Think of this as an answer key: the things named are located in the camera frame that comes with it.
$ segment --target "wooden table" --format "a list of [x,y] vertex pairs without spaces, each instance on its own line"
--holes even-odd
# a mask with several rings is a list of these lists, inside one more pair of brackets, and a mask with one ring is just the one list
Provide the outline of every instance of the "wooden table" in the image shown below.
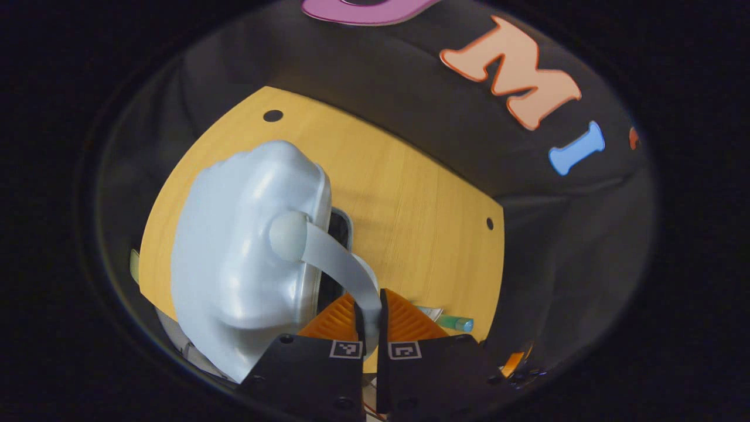
[[[269,110],[280,110],[283,118],[265,121]],[[474,318],[472,335],[486,338],[503,276],[503,208],[393,135],[271,87],[222,116],[165,182],[143,234],[138,271],[144,296],[177,319],[170,256],[193,180],[216,162],[274,139],[295,144],[326,171],[333,206],[352,219],[352,251],[370,264],[381,288],[417,305]],[[376,364],[374,354],[364,371],[375,372]]]

